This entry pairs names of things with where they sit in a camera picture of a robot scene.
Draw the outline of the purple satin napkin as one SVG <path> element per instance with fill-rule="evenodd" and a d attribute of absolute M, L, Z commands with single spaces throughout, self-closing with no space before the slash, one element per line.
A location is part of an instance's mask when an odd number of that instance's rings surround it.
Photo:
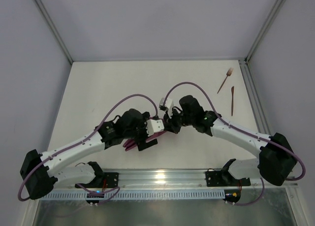
<path fill-rule="evenodd" d="M 129 151 L 133 148 L 138 149 L 138 151 L 146 150 L 152 146 L 158 144 L 158 137 L 165 134 L 164 120 L 161 118 L 149 118 L 145 122 L 144 130 L 140 132 L 140 135 L 135 139 L 129 139 L 124 144 L 123 147 L 125 151 Z"/>

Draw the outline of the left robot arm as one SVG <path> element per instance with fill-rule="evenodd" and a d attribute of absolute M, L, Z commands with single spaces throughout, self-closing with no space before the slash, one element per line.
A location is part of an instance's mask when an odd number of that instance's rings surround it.
<path fill-rule="evenodd" d="M 130 109 L 122 116 L 102 122 L 91 133 L 68 147 L 38 153 L 36 149 L 26 154 L 20 175 L 22 188 L 26 188 L 29 199 L 46 196 L 55 187 L 83 186 L 100 188 L 105 174 L 98 163 L 90 161 L 83 166 L 72 163 L 112 146 L 120 145 L 125 139 L 131 139 L 139 151 L 157 144 L 150 137 L 164 130 L 164 124 L 158 117 L 150 118 L 149 112 L 140 113 Z"/>

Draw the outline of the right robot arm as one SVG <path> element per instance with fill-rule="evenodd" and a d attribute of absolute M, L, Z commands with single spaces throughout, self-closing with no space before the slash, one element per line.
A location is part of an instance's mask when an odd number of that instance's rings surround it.
<path fill-rule="evenodd" d="M 225 124 L 221 114 L 206 111 L 191 95 L 180 99 L 180 110 L 173 100 L 162 98 L 160 110 L 165 112 L 164 129 L 178 134 L 182 127 L 192 126 L 197 132 L 231 142 L 254 155 L 253 159 L 230 159 L 222 168 L 225 181 L 262 177 L 275 186 L 281 186 L 295 165 L 293 150 L 280 133 L 267 135 L 237 126 Z"/>

